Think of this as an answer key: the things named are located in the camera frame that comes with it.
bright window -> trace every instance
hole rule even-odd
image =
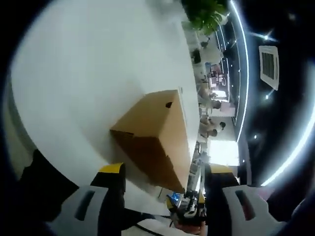
[[[226,97],[226,92],[221,90],[213,90],[214,93],[218,95],[218,97]]]
[[[210,163],[239,166],[238,145],[236,141],[211,140],[208,150]]]

blue object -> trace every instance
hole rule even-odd
[[[173,195],[170,196],[170,197],[173,200],[174,204],[177,204],[177,202],[179,201],[180,196],[181,196],[180,193],[173,192]]]

person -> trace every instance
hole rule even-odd
[[[191,53],[191,59],[192,59],[192,61],[193,61],[194,64],[201,63],[200,52],[199,52],[198,49],[195,49],[195,50]]]
[[[225,122],[220,122],[219,125],[211,119],[201,119],[199,125],[200,134],[205,137],[216,137],[226,127]]]
[[[202,82],[201,79],[196,78],[196,88],[198,96],[198,104],[211,109],[220,109],[221,102],[217,100],[212,100],[212,97],[216,96],[207,86],[206,83]]]
[[[201,61],[209,62],[211,65],[219,64],[223,57],[223,53],[215,44],[208,44],[206,48],[200,50]]]

white wall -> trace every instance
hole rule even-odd
[[[225,122],[226,127],[216,137],[208,139],[208,154],[210,163],[238,166],[239,152],[231,117],[211,117],[217,124]]]
[[[211,117],[233,117],[235,111],[222,112],[219,109],[213,109],[212,113],[211,113],[211,110],[209,110],[208,113],[209,113],[209,116]]]
[[[234,124],[231,117],[211,117],[214,123],[219,124],[220,122],[225,122],[226,127],[224,130],[218,133],[216,137],[210,137],[210,140],[225,140],[225,141],[235,141]]]

ceiling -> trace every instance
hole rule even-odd
[[[252,182],[261,184],[288,159],[304,134],[313,103],[306,61],[312,60],[312,13],[308,4],[290,5],[288,1],[243,0],[239,5],[247,23],[246,37],[250,55],[249,103],[244,131],[249,145]],[[252,36],[270,36],[278,42]],[[277,46],[280,63],[279,90],[260,80],[260,45]]]

